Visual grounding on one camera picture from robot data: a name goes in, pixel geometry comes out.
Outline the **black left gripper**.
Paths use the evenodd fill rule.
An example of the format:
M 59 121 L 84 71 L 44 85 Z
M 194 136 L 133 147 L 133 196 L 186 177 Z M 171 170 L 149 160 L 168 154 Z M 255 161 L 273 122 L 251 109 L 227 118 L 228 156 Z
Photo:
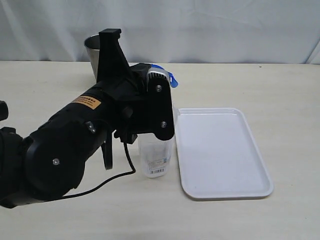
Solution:
M 129 65 L 119 44 L 121 33 L 119 28 L 99 32 L 104 72 L 97 83 L 115 105 L 117 136 L 130 142 L 133 135 L 153 133 L 168 141 L 175 134 L 170 82 L 155 77 L 147 83 L 151 64 Z

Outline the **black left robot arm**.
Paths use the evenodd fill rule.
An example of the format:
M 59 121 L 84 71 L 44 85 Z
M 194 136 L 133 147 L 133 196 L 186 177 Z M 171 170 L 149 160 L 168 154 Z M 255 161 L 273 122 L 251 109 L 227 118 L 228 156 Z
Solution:
M 102 151 L 113 167 L 112 140 L 124 146 L 140 134 L 168 141 L 175 134 L 173 74 L 157 64 L 129 65 L 119 28 L 107 28 L 99 41 L 96 83 L 27 137 L 13 127 L 0 130 L 0 205 L 7 209 L 69 199 L 86 161 Z

